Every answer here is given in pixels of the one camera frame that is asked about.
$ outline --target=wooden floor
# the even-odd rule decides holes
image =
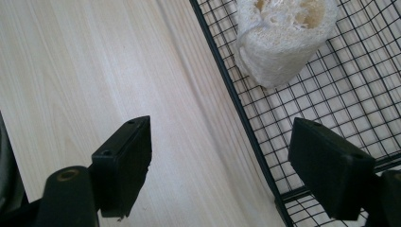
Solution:
[[[284,225],[189,1],[0,1],[0,110],[31,201],[150,115],[145,186],[101,226]]]

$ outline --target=screw hole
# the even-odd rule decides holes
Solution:
[[[101,155],[110,156],[110,155],[112,155],[112,152],[111,152],[110,150],[106,149],[106,150],[103,150],[103,151],[101,152]]]
[[[75,178],[79,174],[79,171],[76,169],[68,169],[63,171],[57,176],[57,181],[59,182],[67,182],[71,179]]]
[[[352,154],[352,156],[356,159],[363,159],[363,156],[361,154]]]

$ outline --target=metal wire mesh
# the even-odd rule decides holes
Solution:
[[[306,191],[288,162],[294,117],[318,121],[368,152],[377,159],[377,171],[401,164],[400,2],[338,0],[332,38],[289,84],[265,90],[235,65],[236,1],[198,0],[284,199]],[[292,202],[305,213],[305,201],[286,204],[294,223],[305,222],[307,218],[295,220],[300,212],[289,211],[295,207],[288,206]],[[312,220],[300,226],[331,223]]]

